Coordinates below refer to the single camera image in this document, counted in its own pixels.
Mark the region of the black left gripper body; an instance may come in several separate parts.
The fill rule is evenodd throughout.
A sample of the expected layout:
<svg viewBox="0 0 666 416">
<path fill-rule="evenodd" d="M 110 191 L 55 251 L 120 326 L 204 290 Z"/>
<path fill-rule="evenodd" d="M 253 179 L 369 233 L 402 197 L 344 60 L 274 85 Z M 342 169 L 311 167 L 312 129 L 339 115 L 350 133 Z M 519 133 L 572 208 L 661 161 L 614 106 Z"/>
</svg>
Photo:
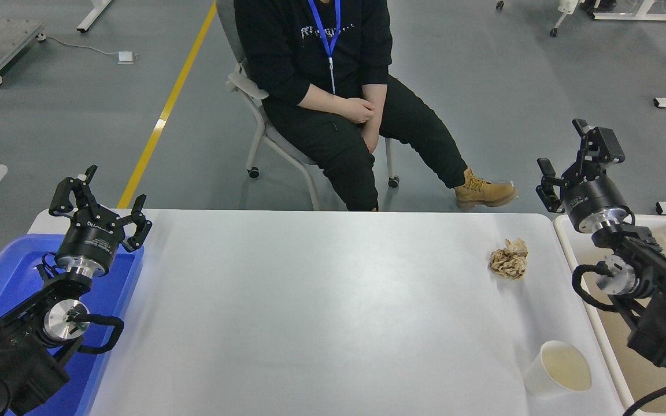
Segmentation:
<svg viewBox="0 0 666 416">
<path fill-rule="evenodd" d="M 118 214 L 107 209 L 97 214 L 77 211 L 55 255 L 57 266 L 65 269 L 71 260 L 85 258 L 98 264 L 99 270 L 109 271 L 125 237 L 123 229 L 109 228 L 117 219 Z"/>
</svg>

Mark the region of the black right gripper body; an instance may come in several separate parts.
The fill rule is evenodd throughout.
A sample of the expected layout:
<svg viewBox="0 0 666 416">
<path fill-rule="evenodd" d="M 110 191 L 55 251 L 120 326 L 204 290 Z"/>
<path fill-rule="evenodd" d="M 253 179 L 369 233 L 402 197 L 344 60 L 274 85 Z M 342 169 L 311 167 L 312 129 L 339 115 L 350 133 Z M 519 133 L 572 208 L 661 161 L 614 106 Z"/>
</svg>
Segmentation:
<svg viewBox="0 0 666 416">
<path fill-rule="evenodd" d="M 631 209 L 609 176 L 565 188 L 562 203 L 574 227 L 616 225 L 631 216 Z"/>
</svg>

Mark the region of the person's left hand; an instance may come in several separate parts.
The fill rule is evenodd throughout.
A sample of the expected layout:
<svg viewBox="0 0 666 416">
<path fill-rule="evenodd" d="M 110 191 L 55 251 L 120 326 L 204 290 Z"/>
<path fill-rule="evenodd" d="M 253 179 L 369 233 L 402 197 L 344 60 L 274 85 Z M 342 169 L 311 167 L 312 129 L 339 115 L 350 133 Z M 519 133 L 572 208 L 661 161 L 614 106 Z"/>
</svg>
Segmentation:
<svg viewBox="0 0 666 416">
<path fill-rule="evenodd" d="M 363 139 L 368 153 L 372 154 L 378 147 L 380 141 L 380 127 L 374 120 L 369 120 L 362 125 L 360 135 Z"/>
</svg>

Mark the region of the person's right hand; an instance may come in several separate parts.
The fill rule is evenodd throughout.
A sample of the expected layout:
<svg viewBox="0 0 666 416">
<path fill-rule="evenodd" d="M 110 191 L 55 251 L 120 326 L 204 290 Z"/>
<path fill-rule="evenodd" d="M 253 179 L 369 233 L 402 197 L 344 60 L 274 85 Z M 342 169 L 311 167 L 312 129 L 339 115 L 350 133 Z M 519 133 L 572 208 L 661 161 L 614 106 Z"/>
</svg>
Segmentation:
<svg viewBox="0 0 666 416">
<path fill-rule="evenodd" d="M 354 124 L 365 124 L 375 116 L 376 107 L 362 98 L 342 98 L 334 96 L 334 113 Z"/>
</svg>

